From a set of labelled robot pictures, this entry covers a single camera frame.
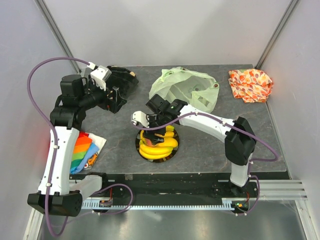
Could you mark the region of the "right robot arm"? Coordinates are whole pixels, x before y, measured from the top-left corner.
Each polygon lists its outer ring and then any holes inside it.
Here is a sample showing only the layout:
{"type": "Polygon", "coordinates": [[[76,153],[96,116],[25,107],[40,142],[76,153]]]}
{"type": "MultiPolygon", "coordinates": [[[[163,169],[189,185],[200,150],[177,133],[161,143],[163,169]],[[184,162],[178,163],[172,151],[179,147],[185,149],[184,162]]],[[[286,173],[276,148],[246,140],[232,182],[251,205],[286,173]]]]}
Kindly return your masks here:
{"type": "Polygon", "coordinates": [[[222,143],[226,158],[231,163],[229,191],[235,197],[247,191],[249,161],[256,146],[254,132],[248,121],[223,118],[201,111],[186,101],[169,102],[158,94],[146,106],[150,114],[141,114],[144,129],[140,132],[139,153],[148,160],[168,157],[178,147],[174,139],[173,123],[204,132],[222,143]]]}

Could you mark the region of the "black rimmed ceramic plate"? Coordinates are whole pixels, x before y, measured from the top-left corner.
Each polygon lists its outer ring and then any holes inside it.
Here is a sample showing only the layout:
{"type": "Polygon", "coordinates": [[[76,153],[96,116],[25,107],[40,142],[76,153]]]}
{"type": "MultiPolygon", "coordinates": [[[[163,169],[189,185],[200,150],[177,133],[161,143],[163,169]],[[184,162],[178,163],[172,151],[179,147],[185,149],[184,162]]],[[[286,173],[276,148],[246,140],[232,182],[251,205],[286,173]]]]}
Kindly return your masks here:
{"type": "Polygon", "coordinates": [[[143,130],[140,130],[135,138],[135,147],[139,155],[152,163],[162,163],[171,159],[178,151],[180,137],[172,125],[166,127],[164,135],[155,134],[162,138],[163,142],[152,145],[151,141],[143,137],[143,130]]]}

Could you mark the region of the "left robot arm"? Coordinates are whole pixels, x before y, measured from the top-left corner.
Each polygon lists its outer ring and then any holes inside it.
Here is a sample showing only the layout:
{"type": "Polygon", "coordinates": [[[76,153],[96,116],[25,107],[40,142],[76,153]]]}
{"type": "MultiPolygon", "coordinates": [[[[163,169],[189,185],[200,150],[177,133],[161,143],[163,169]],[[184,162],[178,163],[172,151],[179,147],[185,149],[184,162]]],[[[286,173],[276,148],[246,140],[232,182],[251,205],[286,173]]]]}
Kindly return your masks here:
{"type": "Polygon", "coordinates": [[[82,203],[93,194],[106,196],[110,191],[104,173],[91,173],[70,186],[70,169],[76,141],[86,111],[96,106],[117,113],[126,104],[119,88],[107,84],[108,77],[93,73],[64,76],[61,95],[50,113],[50,145],[45,172],[36,193],[30,193],[27,204],[42,214],[76,217],[82,203]]]}

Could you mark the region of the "smooth yellow fake mango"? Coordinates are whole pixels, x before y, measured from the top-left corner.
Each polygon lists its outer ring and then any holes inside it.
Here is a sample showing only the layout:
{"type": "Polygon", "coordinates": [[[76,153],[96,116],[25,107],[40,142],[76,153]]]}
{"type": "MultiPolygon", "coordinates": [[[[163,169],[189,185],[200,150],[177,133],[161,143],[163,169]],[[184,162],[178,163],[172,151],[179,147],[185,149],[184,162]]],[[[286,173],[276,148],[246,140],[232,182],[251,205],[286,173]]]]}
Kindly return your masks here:
{"type": "Polygon", "coordinates": [[[171,147],[171,148],[177,148],[179,145],[178,141],[174,139],[173,137],[165,137],[163,139],[163,142],[159,143],[159,147],[171,147]]]}

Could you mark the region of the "orange fake fruit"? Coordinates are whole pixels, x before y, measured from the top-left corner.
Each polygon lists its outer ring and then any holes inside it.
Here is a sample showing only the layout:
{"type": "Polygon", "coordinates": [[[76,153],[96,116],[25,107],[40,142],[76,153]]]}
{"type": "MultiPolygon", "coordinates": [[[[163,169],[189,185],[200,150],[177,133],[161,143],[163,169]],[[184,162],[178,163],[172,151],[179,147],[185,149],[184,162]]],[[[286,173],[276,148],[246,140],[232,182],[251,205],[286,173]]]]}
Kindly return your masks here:
{"type": "Polygon", "coordinates": [[[152,141],[148,138],[145,139],[145,144],[149,147],[156,147],[157,146],[157,142],[156,141],[152,141]]]}

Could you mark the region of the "pale green plastic bag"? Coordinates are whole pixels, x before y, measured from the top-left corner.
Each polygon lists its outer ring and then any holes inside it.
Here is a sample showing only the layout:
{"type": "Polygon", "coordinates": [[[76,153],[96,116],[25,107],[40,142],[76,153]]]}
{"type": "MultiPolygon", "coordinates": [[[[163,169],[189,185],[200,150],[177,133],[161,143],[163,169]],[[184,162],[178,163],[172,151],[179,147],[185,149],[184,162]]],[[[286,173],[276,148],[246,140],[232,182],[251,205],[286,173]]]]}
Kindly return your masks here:
{"type": "Polygon", "coordinates": [[[214,77],[179,66],[161,70],[161,76],[151,86],[149,98],[157,94],[170,103],[178,99],[211,113],[216,106],[219,90],[220,85],[214,77]]]}

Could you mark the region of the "wrinkled yellow fake fruit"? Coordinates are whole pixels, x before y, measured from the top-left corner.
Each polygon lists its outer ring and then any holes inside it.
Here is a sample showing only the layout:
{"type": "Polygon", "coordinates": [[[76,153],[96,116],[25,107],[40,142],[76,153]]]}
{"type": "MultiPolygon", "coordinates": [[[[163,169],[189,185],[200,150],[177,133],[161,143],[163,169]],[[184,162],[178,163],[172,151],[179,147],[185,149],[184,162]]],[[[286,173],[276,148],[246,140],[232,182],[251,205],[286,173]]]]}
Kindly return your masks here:
{"type": "Polygon", "coordinates": [[[173,138],[175,135],[175,133],[173,131],[167,131],[165,134],[164,134],[164,137],[165,138],[173,138]]]}

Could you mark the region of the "yellow fake banana bunch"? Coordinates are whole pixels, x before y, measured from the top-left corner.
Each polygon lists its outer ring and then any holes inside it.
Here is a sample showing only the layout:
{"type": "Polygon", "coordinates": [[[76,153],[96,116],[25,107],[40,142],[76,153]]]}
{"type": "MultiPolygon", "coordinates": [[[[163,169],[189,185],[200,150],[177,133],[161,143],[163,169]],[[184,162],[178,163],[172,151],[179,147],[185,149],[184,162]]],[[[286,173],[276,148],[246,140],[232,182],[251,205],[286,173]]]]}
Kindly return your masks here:
{"type": "Polygon", "coordinates": [[[156,131],[144,131],[144,130],[142,130],[141,133],[140,133],[140,139],[142,140],[142,142],[144,144],[146,144],[145,139],[150,139],[152,141],[156,141],[159,144],[159,143],[164,141],[165,133],[164,134],[160,134],[160,133],[158,133],[156,131]]]}
{"type": "Polygon", "coordinates": [[[139,153],[148,160],[166,158],[172,153],[172,151],[172,147],[150,147],[142,141],[139,143],[139,153]]]}

